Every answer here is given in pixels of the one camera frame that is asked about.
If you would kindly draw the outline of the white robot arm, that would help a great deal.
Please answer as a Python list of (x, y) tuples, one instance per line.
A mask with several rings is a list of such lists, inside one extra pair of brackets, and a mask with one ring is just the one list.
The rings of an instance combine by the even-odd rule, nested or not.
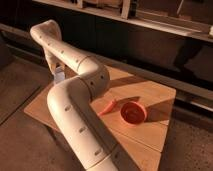
[(91, 107), (107, 89), (110, 75), (95, 57), (62, 41), (59, 25), (47, 20), (30, 29), (49, 66), (63, 63), (76, 75), (54, 85), (47, 105), (59, 130), (86, 171), (140, 171)]

